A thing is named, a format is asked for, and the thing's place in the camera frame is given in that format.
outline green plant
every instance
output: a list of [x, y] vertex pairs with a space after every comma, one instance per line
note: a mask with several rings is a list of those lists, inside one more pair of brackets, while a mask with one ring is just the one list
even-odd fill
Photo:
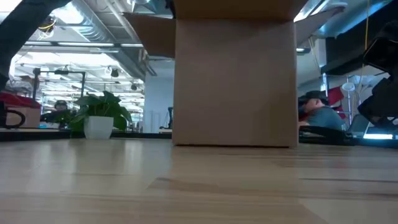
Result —
[[127, 121], [132, 122], [131, 115], [127, 109], [119, 105], [121, 101], [108, 91], [104, 96], [87, 94], [82, 96], [75, 104], [80, 106], [79, 112], [70, 121], [69, 127], [74, 131], [82, 131], [84, 120], [89, 116], [104, 116], [113, 118], [113, 126], [119, 130], [126, 130]]

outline desk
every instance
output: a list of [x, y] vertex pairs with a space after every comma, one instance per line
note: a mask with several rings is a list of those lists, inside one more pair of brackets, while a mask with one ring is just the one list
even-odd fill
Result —
[[0, 128], [0, 133], [54, 133], [59, 132], [59, 129], [50, 128], [21, 128], [21, 129], [6, 129]]
[[0, 223], [397, 223], [398, 151], [0, 143]]
[[159, 129], [159, 133], [161, 133], [161, 134], [171, 134], [171, 133], [173, 133], [173, 129]]

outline man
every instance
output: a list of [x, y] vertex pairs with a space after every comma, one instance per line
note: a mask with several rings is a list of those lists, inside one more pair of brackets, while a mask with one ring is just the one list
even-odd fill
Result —
[[68, 109], [68, 103], [65, 100], [57, 100], [57, 102], [55, 102], [54, 108], [57, 111], [64, 111]]
[[330, 108], [328, 98], [322, 91], [310, 91], [299, 98], [303, 102], [301, 107], [305, 116], [298, 122], [298, 126], [318, 126], [336, 130], [344, 130], [345, 122], [337, 112]]

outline pipe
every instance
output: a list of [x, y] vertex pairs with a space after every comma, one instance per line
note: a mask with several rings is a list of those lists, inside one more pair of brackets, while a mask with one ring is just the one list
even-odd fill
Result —
[[24, 46], [34, 47], [95, 47], [95, 48], [143, 48], [142, 44], [114, 42], [67, 42], [67, 41], [27, 41]]
[[129, 34], [132, 40], [138, 40], [138, 35], [136, 31], [127, 23], [126, 19], [121, 15], [124, 10], [124, 7], [120, 4], [118, 0], [115, 0], [114, 4], [118, 7], [119, 11], [113, 6], [113, 4], [109, 0], [104, 0], [107, 7], [111, 10], [114, 16], [118, 19], [120, 24], [124, 27], [126, 32]]
[[[85, 18], [83, 25], [91, 25], [92, 28], [74, 28], [83, 37], [91, 42], [116, 42], [115, 36], [109, 31], [99, 17], [94, 13], [91, 7], [87, 5], [84, 0], [73, 0], [73, 5]], [[132, 77], [145, 79], [145, 71], [141, 70], [138, 66], [137, 60], [134, 60], [125, 53], [122, 49], [119, 53], [109, 54], [114, 59], [118, 60], [122, 68], [127, 71]]]

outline ceiling light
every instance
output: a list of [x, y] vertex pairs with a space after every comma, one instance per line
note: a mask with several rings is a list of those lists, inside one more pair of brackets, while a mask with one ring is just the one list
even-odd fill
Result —
[[[45, 94], [55, 95], [55, 94], [80, 94], [81, 91], [57, 91], [57, 90], [43, 90]], [[88, 92], [89, 94], [94, 94], [98, 96], [103, 96], [102, 92]], [[142, 97], [142, 93], [130, 93], [130, 92], [113, 92], [115, 96], [135, 96], [135, 97]]]
[[[50, 83], [81, 83], [81, 80], [42, 80], [41, 82], [50, 82]], [[86, 80], [85, 83], [120, 84], [119, 81], [89, 81], [89, 80]]]
[[143, 44], [120, 44], [121, 47], [144, 47]]
[[60, 46], [68, 47], [114, 47], [112, 43], [93, 43], [93, 42], [59, 42]]
[[48, 41], [27, 41], [25, 43], [26, 46], [33, 45], [33, 46], [51, 46], [52, 43]]
[[106, 54], [117, 54], [119, 53], [119, 50], [90, 50], [90, 53], [93, 54], [101, 54], [101, 53], [106, 53]]
[[392, 139], [392, 134], [365, 134], [365, 139]]

